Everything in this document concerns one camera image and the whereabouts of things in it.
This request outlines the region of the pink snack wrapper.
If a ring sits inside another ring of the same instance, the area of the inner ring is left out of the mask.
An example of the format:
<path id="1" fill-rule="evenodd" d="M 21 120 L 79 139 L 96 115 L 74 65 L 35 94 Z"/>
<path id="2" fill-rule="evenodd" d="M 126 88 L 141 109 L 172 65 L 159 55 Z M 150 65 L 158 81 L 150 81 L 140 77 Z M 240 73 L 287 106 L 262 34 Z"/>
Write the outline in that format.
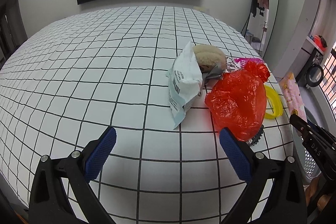
<path id="1" fill-rule="evenodd" d="M 282 94 L 286 100 L 290 114 L 296 114 L 307 121 L 305 105 L 303 103 L 298 84 L 292 72 L 288 72 L 279 82 Z"/>

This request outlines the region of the grey perforated laundry basket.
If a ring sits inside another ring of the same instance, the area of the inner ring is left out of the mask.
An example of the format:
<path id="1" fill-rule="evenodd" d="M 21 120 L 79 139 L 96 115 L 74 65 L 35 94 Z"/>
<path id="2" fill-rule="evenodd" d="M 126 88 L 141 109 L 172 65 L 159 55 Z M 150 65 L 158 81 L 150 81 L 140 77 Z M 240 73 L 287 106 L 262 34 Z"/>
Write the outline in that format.
<path id="1" fill-rule="evenodd" d="M 303 138 L 299 136 L 299 132 L 294 126 L 291 126 L 293 135 L 293 156 L 297 159 L 297 164 L 300 170 L 302 182 L 304 186 L 308 186 L 311 181 L 321 174 L 318 165 L 313 157 L 308 153 L 302 145 Z"/>

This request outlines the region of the yellow plastic lid frame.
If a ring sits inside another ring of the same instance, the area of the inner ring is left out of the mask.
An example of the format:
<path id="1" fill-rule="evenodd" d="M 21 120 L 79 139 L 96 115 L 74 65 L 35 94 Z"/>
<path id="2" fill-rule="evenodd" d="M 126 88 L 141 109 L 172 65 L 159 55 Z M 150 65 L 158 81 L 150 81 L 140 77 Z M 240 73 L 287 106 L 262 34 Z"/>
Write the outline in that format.
<path id="1" fill-rule="evenodd" d="M 266 98 L 270 103 L 272 112 L 265 112 L 265 119 L 275 119 L 277 117 L 280 117 L 283 115 L 283 106 L 280 100 L 280 96 L 277 94 L 277 92 L 265 85 L 265 91 L 266 91 Z"/>

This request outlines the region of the black hair claw clip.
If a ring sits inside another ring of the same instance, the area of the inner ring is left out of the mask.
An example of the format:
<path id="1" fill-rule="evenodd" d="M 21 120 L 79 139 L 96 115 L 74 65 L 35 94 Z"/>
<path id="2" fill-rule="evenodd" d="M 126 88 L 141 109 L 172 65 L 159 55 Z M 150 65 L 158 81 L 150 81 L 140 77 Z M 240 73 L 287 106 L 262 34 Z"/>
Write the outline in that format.
<path id="1" fill-rule="evenodd" d="M 259 140 L 261 139 L 263 133 L 264 133 L 264 125 L 262 124 L 262 126 L 260 127 L 258 133 L 254 137 L 252 137 L 251 139 L 249 139 L 248 141 L 246 141 L 246 143 L 249 146 L 256 145 L 259 142 Z"/>

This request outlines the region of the pink plastic mesh basket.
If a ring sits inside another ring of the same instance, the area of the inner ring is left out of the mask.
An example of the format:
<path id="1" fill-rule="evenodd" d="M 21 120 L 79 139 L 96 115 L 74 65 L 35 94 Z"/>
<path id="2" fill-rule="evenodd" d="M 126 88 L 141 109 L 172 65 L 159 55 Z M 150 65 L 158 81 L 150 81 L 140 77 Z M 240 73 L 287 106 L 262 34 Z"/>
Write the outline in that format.
<path id="1" fill-rule="evenodd" d="M 254 62 L 256 64 L 264 64 L 264 60 L 263 59 L 259 59 L 259 58 L 234 58 L 234 62 L 239 63 L 241 66 L 246 65 L 246 63 L 248 62 Z"/>

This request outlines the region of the red basin on counter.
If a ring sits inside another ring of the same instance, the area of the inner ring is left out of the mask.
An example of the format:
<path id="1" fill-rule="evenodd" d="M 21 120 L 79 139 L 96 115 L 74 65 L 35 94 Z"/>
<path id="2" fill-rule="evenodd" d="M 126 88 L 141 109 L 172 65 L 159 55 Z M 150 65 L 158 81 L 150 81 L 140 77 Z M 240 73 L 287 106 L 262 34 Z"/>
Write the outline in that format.
<path id="1" fill-rule="evenodd" d="M 315 44 L 323 51 L 327 48 L 326 40 L 321 35 L 315 35 L 313 38 Z"/>

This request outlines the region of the front-load washing machine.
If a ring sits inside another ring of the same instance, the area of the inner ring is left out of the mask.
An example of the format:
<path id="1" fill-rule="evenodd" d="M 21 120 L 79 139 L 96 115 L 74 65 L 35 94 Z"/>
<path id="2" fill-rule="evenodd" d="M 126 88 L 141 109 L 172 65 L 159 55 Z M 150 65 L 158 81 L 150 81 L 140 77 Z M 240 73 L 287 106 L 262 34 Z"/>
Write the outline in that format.
<path id="1" fill-rule="evenodd" d="M 298 86 L 308 88 L 317 87 L 324 79 L 324 71 L 321 67 L 323 54 L 314 48 L 303 68 L 295 78 Z"/>

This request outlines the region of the standing floor mirror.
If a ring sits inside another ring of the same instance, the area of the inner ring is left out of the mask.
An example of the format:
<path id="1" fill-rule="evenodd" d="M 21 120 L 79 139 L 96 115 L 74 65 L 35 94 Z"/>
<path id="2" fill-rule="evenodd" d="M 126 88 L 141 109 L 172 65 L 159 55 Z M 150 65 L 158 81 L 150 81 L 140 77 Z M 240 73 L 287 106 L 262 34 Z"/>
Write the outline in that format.
<path id="1" fill-rule="evenodd" d="M 252 0 L 249 15 L 241 31 L 251 47 L 264 57 L 276 21 L 279 0 Z"/>

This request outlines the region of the red plastic bag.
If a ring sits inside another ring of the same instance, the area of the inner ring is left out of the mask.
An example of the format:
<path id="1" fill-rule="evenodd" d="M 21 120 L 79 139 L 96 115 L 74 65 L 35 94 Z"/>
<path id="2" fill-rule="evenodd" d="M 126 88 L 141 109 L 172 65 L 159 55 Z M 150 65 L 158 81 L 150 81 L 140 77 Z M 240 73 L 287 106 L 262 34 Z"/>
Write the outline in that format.
<path id="1" fill-rule="evenodd" d="M 269 77 L 267 66 L 253 61 L 248 61 L 243 69 L 224 73 L 205 97 L 216 127 L 229 128 L 239 141 L 252 139 L 264 120 L 264 83 Z"/>

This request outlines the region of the white grid tablecloth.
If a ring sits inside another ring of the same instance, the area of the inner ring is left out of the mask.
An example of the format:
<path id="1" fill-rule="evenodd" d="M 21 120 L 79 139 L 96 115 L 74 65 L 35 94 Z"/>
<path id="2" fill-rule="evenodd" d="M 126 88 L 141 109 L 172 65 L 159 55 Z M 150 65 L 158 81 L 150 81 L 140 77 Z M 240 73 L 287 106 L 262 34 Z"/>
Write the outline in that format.
<path id="1" fill-rule="evenodd" d="M 66 157 L 113 126 L 90 186 L 115 222 L 220 223 L 245 184 L 204 97 L 174 124 L 166 72 L 188 43 L 257 56 L 234 28 L 178 7 L 70 16 L 24 42 L 1 68 L 1 175 L 18 200 L 29 204 L 43 155 Z"/>

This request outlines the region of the white plastic mailer bag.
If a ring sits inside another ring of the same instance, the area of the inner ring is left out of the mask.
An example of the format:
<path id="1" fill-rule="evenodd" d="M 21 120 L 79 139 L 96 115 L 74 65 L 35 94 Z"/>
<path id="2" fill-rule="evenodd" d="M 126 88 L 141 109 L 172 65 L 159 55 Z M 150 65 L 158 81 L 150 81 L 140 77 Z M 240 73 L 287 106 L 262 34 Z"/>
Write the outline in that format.
<path id="1" fill-rule="evenodd" d="M 174 128 L 177 128 L 185 119 L 187 111 L 193 105 L 202 88 L 203 77 L 193 46 L 193 43 L 188 43 L 184 47 L 166 74 Z"/>

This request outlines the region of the beige plush toy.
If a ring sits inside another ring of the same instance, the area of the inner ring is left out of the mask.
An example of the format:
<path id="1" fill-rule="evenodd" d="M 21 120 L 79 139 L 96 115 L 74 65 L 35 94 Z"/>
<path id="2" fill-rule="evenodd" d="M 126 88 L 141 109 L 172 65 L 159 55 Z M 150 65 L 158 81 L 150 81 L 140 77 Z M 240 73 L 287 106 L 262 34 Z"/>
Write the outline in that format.
<path id="1" fill-rule="evenodd" d="M 197 44 L 193 46 L 197 63 L 202 73 L 208 73 L 215 67 L 226 70 L 227 57 L 224 52 L 215 46 Z"/>

